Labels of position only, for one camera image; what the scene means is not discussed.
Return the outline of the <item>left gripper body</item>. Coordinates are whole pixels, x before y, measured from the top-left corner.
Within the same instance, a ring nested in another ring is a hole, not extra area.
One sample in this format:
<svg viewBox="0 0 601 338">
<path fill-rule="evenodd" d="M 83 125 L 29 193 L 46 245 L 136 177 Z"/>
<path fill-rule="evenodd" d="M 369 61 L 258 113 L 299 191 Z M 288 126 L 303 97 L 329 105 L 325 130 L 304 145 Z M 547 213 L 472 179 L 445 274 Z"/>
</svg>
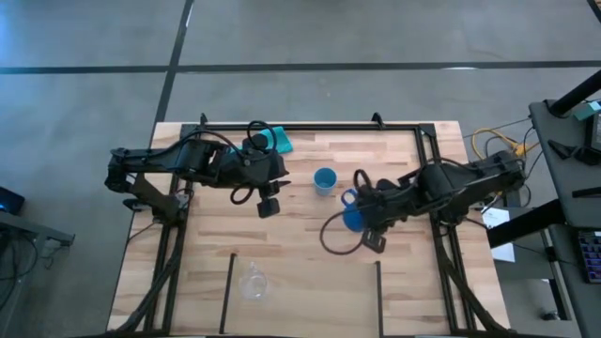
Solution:
<svg viewBox="0 0 601 338">
<path fill-rule="evenodd" d="M 283 157 L 277 152 L 230 152 L 219 162 L 219 185 L 260 187 L 288 175 Z"/>
</svg>

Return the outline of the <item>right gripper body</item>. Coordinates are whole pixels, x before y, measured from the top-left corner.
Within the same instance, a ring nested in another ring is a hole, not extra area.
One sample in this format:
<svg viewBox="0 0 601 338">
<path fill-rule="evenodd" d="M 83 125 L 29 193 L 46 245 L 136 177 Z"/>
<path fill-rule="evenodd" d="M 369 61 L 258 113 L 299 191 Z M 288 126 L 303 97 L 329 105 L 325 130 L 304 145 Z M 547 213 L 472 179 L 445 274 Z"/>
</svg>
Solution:
<svg viewBox="0 0 601 338">
<path fill-rule="evenodd" d="M 387 228 L 397 221 L 405 222 L 415 215 L 415 187 L 395 185 L 381 179 L 376 187 L 362 184 L 358 189 L 357 207 L 366 228 Z"/>
</svg>

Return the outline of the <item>dark blue mug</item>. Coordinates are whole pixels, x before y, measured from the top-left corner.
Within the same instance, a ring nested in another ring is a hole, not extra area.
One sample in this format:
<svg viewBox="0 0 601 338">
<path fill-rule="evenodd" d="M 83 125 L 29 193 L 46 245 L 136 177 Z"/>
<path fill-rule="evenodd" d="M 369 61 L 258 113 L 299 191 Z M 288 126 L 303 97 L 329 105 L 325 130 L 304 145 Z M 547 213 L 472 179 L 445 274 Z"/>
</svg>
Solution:
<svg viewBox="0 0 601 338">
<path fill-rule="evenodd" d="M 366 220 L 363 216 L 363 211 L 366 205 L 361 205 L 358 202 L 358 193 L 354 189 L 348 189 L 341 195 L 343 209 L 343 222 L 348 230 L 361 233 L 367 228 Z"/>
</svg>

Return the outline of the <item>light blue plastic cup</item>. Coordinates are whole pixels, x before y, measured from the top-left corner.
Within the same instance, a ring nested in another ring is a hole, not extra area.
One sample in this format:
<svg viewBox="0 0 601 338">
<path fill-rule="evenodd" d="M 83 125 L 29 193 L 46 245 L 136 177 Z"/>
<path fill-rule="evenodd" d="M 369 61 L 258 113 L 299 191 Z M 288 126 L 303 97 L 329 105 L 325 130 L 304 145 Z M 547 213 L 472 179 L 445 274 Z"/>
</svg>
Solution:
<svg viewBox="0 0 601 338">
<path fill-rule="evenodd" d="M 332 194 L 337 184 L 335 171 L 328 167 L 322 167 L 314 173 L 314 186 L 318 195 L 326 196 Z"/>
</svg>

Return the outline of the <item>clear glass cup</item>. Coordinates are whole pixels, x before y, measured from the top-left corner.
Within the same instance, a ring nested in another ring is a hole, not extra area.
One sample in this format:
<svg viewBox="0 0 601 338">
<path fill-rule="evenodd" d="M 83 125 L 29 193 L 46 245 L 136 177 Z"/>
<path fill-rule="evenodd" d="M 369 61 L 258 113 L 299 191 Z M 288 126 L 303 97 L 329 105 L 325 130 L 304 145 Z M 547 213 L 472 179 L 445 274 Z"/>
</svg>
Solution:
<svg viewBox="0 0 601 338">
<path fill-rule="evenodd" d="M 250 262 L 239 277 L 240 294 L 246 300 L 262 300 L 266 297 L 268 288 L 269 281 L 266 274 L 255 262 Z"/>
</svg>

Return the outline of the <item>shelf with black legs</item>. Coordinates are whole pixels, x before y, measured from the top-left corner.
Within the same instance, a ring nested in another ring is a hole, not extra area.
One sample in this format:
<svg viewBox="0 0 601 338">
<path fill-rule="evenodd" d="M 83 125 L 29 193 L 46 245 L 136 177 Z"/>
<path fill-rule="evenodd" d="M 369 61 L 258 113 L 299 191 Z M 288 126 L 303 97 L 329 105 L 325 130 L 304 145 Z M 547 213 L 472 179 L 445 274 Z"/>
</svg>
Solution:
<svg viewBox="0 0 601 338">
<path fill-rule="evenodd" d="M 267 276 L 262 300 L 246 300 L 239 277 L 255 262 Z M 378 262 L 232 255 L 219 333 L 291 338 L 379 338 Z"/>
</svg>

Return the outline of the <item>teal cloth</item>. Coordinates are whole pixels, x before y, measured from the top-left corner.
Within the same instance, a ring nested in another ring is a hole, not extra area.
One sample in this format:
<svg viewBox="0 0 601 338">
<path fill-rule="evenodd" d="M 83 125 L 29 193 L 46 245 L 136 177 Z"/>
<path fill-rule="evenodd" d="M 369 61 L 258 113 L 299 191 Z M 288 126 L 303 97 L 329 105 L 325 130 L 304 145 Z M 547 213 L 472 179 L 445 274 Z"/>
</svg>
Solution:
<svg viewBox="0 0 601 338">
<path fill-rule="evenodd" d="M 258 151 L 261 154 L 269 154 L 275 149 L 279 154 L 290 153 L 293 145 L 283 127 L 269 127 L 262 129 L 251 138 L 245 138 L 239 150 Z"/>
</svg>

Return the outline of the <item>white paper sheet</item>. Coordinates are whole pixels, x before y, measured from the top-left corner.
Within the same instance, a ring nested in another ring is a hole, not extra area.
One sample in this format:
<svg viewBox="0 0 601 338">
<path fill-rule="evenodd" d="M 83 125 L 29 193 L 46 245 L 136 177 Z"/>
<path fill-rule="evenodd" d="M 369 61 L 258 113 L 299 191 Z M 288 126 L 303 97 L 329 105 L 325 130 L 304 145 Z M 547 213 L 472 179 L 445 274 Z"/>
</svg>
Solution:
<svg viewBox="0 0 601 338">
<path fill-rule="evenodd" d="M 503 208 L 489 208 L 482 212 L 483 223 L 487 229 L 492 229 L 511 220 L 508 210 Z"/>
<path fill-rule="evenodd" d="M 509 263 L 516 262 L 515 248 L 512 243 L 506 243 L 501 246 L 492 248 L 491 253 L 494 260 Z"/>
</svg>

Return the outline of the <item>grey desk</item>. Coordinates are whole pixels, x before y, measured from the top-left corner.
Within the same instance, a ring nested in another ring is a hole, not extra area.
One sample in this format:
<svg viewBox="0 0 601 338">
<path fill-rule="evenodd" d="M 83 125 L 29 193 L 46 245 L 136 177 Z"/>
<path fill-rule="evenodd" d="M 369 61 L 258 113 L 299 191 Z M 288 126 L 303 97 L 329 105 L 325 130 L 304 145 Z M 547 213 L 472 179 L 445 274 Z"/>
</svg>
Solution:
<svg viewBox="0 0 601 338">
<path fill-rule="evenodd" d="M 574 191 L 601 187 L 601 165 L 589 166 L 575 159 L 561 159 L 550 147 L 550 140 L 565 146 L 582 146 L 585 124 L 573 117 L 558 118 L 543 102 L 529 105 L 532 124 L 546 158 L 565 223 L 548 229 L 568 295 L 583 338 L 601 338 L 601 284 L 585 281 L 583 258 L 578 247 L 578 232 L 601 231 L 601 197 L 575 198 Z"/>
</svg>

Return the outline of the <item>black angular tool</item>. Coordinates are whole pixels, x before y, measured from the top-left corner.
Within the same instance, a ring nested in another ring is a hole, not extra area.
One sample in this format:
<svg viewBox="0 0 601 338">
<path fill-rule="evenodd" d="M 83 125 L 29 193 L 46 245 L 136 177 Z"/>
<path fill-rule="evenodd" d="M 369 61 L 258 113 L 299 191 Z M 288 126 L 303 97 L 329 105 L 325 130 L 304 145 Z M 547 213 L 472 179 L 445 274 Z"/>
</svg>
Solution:
<svg viewBox="0 0 601 338">
<path fill-rule="evenodd" d="M 547 144 L 562 159 L 575 159 L 590 166 L 601 164 L 601 152 L 589 146 L 567 146 L 554 140 Z"/>
</svg>

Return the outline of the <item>black keyboard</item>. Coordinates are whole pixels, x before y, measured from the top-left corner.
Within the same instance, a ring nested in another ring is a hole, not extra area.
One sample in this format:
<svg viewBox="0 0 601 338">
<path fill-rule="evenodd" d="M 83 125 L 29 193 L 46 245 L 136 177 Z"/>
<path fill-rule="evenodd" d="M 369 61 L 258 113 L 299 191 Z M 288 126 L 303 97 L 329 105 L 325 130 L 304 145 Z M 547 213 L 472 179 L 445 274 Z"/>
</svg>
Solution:
<svg viewBox="0 0 601 338">
<path fill-rule="evenodd" d="M 601 284 L 601 231 L 579 231 L 578 252 L 586 281 Z"/>
</svg>

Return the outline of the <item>small teal box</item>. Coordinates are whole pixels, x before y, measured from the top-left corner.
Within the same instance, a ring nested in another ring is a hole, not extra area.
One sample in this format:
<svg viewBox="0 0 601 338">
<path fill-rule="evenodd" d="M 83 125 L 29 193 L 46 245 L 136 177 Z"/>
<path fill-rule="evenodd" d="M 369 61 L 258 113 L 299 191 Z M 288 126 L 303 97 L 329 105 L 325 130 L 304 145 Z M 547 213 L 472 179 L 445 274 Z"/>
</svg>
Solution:
<svg viewBox="0 0 601 338">
<path fill-rule="evenodd" d="M 584 121 L 601 111 L 601 101 L 586 101 L 573 109 L 572 116 L 578 121 Z"/>
</svg>

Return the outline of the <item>grey side table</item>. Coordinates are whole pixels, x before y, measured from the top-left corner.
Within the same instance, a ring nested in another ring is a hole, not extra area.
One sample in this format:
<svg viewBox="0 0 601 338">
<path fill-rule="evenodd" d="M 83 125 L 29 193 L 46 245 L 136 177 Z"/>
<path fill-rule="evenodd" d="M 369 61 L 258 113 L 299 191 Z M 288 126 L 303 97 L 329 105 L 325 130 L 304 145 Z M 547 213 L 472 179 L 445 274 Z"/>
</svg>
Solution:
<svg viewBox="0 0 601 338">
<path fill-rule="evenodd" d="M 70 247 L 74 239 L 72 233 L 0 211 L 0 338 L 8 334 L 21 294 L 44 259 L 46 243 Z"/>
</svg>

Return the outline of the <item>black device with blue light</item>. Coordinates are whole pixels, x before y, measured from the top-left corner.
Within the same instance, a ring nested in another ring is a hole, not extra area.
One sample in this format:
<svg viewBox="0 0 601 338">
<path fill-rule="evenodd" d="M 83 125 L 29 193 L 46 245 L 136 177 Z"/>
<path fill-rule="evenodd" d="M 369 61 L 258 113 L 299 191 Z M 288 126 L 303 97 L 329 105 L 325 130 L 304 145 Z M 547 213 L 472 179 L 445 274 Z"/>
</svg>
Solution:
<svg viewBox="0 0 601 338">
<path fill-rule="evenodd" d="M 25 198 L 16 192 L 0 187 L 0 211 L 12 215 L 19 215 Z"/>
</svg>

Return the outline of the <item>black metal table frame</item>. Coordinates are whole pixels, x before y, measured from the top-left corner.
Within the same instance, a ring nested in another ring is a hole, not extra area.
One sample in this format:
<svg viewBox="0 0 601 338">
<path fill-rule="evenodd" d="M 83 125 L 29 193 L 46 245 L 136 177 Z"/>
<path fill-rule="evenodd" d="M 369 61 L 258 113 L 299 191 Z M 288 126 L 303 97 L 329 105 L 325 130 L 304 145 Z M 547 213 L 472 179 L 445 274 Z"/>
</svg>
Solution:
<svg viewBox="0 0 601 338">
<path fill-rule="evenodd" d="M 434 154 L 464 161 L 466 149 L 455 121 L 290 122 L 285 132 L 293 151 L 285 155 L 291 183 L 278 195 L 280 212 L 257 215 L 257 199 L 234 206 L 226 190 L 197 187 L 190 205 L 176 297 L 161 292 L 150 328 L 164 321 L 174 335 L 214 335 L 223 310 L 232 255 L 320 261 L 379 262 L 382 327 L 388 335 L 443 334 L 450 328 L 436 258 L 432 226 L 425 216 L 388 231 L 383 253 L 359 244 L 357 234 L 337 218 L 340 193 L 352 185 L 356 169 L 376 180 L 396 179 Z M 335 171 L 330 195 L 315 191 L 314 173 Z"/>
</svg>

